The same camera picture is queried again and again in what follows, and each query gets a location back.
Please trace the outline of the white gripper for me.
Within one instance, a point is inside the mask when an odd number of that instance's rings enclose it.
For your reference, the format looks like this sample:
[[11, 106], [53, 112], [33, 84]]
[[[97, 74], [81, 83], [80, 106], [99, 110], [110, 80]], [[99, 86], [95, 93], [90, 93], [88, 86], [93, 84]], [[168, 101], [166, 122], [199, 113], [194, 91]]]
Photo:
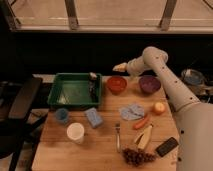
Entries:
[[113, 67], [113, 71], [125, 72], [127, 70], [128, 74], [131, 76], [139, 76], [146, 70], [146, 65], [142, 57], [134, 58], [128, 63], [124, 62]]

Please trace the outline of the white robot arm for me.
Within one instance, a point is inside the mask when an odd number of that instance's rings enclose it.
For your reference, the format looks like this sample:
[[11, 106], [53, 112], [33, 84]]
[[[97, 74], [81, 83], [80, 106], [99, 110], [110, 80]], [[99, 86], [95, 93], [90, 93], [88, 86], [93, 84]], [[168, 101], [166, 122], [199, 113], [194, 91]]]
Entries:
[[136, 77], [153, 70], [172, 102], [177, 116], [179, 138], [176, 171], [213, 171], [213, 104], [201, 102], [167, 67], [168, 54], [146, 47], [142, 55], [115, 65], [114, 71]]

